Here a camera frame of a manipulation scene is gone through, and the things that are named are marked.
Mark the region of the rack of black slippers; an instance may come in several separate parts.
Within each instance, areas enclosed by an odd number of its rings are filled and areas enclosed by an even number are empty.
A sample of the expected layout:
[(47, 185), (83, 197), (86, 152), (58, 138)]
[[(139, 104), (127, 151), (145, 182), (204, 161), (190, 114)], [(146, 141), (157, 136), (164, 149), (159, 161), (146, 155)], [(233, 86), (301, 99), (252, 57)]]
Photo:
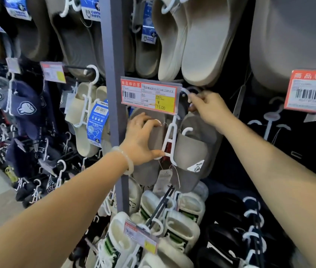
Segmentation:
[(208, 199), (203, 238), (194, 254), (198, 268), (314, 268), (282, 226), (276, 226), (272, 219), (268, 225), (259, 218), (263, 211), (259, 211), (258, 200), (245, 201), (252, 222), (244, 222), (245, 207), (236, 196), (219, 193)]

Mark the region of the white plastic slipper hanger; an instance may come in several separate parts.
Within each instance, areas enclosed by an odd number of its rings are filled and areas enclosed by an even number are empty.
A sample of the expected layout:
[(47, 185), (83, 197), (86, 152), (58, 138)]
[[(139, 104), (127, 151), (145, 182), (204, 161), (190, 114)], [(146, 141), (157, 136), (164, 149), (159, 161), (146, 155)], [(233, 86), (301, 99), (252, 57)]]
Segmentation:
[(168, 117), (167, 122), (164, 123), (164, 125), (167, 125), (168, 127), (162, 145), (162, 150), (165, 152), (165, 157), (169, 157), (170, 163), (174, 167), (177, 166), (177, 163), (174, 159), (174, 153), (177, 143), (178, 131), (183, 118), (188, 113), (188, 107), (191, 104), (188, 94), (198, 94), (203, 90), (203, 88), (197, 86), (188, 86), (187, 88), (180, 87), (178, 90), (178, 104), (175, 107), (177, 113), (175, 113), (172, 117)]

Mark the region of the white hanger hook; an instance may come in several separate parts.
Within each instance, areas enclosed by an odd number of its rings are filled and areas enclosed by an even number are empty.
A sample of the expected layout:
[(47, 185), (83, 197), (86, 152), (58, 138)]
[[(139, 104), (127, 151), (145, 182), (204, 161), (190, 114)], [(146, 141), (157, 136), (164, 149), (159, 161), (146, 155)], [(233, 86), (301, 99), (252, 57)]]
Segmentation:
[(60, 17), (66, 17), (70, 8), (72, 8), (75, 12), (79, 12), (81, 10), (80, 0), (65, 0), (64, 9), (59, 14)]
[(167, 14), (168, 12), (174, 12), (179, 8), (179, 6), (188, 0), (171, 0), (168, 4), (164, 4), (161, 8), (162, 14)]

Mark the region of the long black display peg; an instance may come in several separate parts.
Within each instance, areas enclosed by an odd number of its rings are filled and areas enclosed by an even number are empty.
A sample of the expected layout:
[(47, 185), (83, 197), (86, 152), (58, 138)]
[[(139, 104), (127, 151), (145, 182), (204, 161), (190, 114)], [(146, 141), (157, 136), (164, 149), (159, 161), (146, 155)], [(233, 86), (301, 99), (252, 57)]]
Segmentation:
[(160, 200), (159, 204), (157, 205), (156, 209), (154, 210), (153, 214), (150, 216), (150, 218), (146, 222), (147, 227), (152, 226), (153, 219), (159, 219), (161, 213), (163, 212), (164, 208), (166, 207), (167, 202), (169, 201), (169, 198), (174, 193), (174, 187), (173, 185), (170, 185), (167, 192), (164, 194), (162, 199)]

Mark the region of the plain grey slipper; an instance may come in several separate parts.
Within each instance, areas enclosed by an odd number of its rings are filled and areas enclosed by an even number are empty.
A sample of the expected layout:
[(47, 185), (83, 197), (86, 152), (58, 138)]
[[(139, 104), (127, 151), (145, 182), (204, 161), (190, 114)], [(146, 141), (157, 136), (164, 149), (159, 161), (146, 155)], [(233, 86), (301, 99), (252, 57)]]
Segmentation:
[[(167, 117), (162, 112), (151, 111), (143, 108), (135, 108), (130, 116), (133, 119), (135, 116), (144, 112), (146, 115), (150, 116), (152, 119), (157, 119), (162, 124), (166, 123)], [(163, 142), (166, 135), (165, 125), (154, 127), (150, 133), (148, 139), (149, 150), (161, 150), (163, 147)], [(144, 186), (151, 186), (156, 183), (159, 176), (160, 163), (159, 160), (153, 159), (142, 165), (135, 166), (133, 172), (133, 178), (140, 184)]]

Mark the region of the person's left forearm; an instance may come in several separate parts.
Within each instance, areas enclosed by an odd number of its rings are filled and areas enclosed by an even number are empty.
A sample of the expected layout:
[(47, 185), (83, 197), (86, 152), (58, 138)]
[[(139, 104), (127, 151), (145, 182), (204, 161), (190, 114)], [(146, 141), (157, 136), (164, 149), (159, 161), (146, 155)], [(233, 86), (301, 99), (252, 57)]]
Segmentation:
[(59, 268), (127, 170), (125, 157), (107, 153), (0, 227), (0, 268)]

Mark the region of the grey slipper with white patch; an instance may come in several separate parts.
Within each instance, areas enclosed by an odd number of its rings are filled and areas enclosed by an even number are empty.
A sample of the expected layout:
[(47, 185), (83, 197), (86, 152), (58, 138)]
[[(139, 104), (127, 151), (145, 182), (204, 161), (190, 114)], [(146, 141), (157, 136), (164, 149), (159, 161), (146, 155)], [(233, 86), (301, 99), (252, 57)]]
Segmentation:
[(173, 156), (176, 167), (170, 179), (176, 190), (189, 193), (209, 176), (222, 140), (223, 135), (197, 112), (185, 116), (176, 139)]

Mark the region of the small red yellow price label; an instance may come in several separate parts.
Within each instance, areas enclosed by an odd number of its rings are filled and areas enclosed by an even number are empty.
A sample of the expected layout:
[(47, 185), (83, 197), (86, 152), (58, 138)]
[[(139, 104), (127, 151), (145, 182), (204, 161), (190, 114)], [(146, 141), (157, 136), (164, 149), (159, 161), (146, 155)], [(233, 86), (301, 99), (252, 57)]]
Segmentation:
[(66, 84), (62, 62), (40, 62), (45, 81)]

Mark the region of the person's left hand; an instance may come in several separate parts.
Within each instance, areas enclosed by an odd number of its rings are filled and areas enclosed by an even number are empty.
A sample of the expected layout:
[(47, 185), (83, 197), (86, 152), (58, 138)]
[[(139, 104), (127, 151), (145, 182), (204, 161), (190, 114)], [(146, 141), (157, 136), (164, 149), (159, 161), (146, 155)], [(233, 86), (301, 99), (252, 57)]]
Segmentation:
[(128, 122), (125, 139), (120, 148), (133, 161), (134, 166), (143, 164), (143, 151), (148, 148), (148, 139), (154, 127), (162, 126), (160, 121), (152, 119), (144, 112)]

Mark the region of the tilted red yellow price label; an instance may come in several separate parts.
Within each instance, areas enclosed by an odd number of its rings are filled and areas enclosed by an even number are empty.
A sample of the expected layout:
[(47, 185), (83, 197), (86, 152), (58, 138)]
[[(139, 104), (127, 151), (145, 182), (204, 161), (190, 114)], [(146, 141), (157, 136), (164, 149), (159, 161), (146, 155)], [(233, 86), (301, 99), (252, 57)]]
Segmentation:
[(147, 226), (138, 226), (128, 219), (125, 221), (124, 234), (147, 252), (157, 254), (159, 238), (151, 234)]

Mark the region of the cream foam slipper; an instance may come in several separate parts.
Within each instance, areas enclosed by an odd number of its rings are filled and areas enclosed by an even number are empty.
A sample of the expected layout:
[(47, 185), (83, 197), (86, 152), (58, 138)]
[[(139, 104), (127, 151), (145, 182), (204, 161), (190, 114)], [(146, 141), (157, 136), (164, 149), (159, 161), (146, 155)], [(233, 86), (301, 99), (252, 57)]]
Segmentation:
[[(89, 85), (89, 83), (87, 83), (87, 82), (80, 83), (78, 85), (78, 87), (76, 88), (76, 93), (71, 96), (71, 99), (69, 100), (69, 104), (66, 107), (65, 120), (72, 125), (80, 122), (80, 116), (81, 116), (81, 112), (82, 112), (82, 109), (84, 106), (83, 95), (87, 94), (88, 85)], [(96, 98), (96, 90), (97, 90), (97, 86), (94, 85), (92, 88), (92, 92), (91, 92), (92, 102)]]
[[(104, 101), (107, 99), (107, 87), (106, 86), (99, 86), (96, 90), (96, 99), (99, 99), (101, 101)], [(85, 117), (85, 121), (88, 121), (89, 115)], [(90, 144), (88, 137), (87, 137), (87, 126), (82, 126), (75, 131), (76, 135), (76, 147), (78, 152), (83, 157), (93, 157), (95, 154), (98, 153), (99, 147)], [(107, 122), (103, 129), (103, 135), (102, 135), (102, 154), (106, 154), (111, 149), (111, 133), (110, 133), (110, 124), (109, 124), (109, 117), (107, 119)]]

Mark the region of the large grey foam slipper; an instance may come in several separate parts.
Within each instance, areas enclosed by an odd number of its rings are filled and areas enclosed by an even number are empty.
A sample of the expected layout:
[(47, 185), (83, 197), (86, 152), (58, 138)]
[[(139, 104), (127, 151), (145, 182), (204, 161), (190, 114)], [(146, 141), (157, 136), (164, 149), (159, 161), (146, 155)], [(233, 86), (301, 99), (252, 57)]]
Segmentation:
[(293, 70), (316, 70), (316, 0), (256, 0), (250, 64), (257, 82), (280, 93)]

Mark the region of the red and yellow price label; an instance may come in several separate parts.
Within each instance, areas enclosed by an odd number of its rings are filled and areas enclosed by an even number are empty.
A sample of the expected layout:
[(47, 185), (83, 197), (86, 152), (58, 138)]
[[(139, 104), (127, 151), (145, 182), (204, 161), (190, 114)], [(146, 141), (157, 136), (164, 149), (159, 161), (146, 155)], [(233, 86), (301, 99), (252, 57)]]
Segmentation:
[(182, 84), (125, 76), (120, 84), (122, 104), (169, 115), (178, 113)]

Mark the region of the person's right forearm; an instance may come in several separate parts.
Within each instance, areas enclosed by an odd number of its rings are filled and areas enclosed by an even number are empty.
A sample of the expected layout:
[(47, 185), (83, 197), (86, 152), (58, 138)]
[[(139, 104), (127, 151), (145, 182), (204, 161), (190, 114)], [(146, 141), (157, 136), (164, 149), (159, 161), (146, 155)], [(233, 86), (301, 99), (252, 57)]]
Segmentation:
[(233, 115), (219, 118), (216, 127), (232, 145), (276, 220), (316, 268), (316, 174)]

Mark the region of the white hanger with cream slippers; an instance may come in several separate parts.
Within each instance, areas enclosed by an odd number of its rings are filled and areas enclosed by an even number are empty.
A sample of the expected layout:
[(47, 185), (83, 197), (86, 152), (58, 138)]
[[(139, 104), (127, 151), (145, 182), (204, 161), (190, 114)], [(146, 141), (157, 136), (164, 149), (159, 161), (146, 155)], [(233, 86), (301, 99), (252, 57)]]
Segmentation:
[(74, 127), (79, 128), (82, 125), (86, 125), (87, 126), (87, 121), (85, 121), (85, 114), (89, 115), (89, 108), (92, 104), (92, 98), (91, 98), (91, 92), (92, 92), (92, 88), (93, 86), (98, 82), (99, 80), (99, 71), (98, 68), (95, 65), (88, 65), (87, 67), (91, 67), (91, 68), (95, 68), (95, 79), (91, 82), (89, 82), (88, 85), (88, 92), (87, 94), (84, 94), (84, 106), (81, 112), (81, 116), (80, 116), (80, 122), (77, 124), (73, 124)]

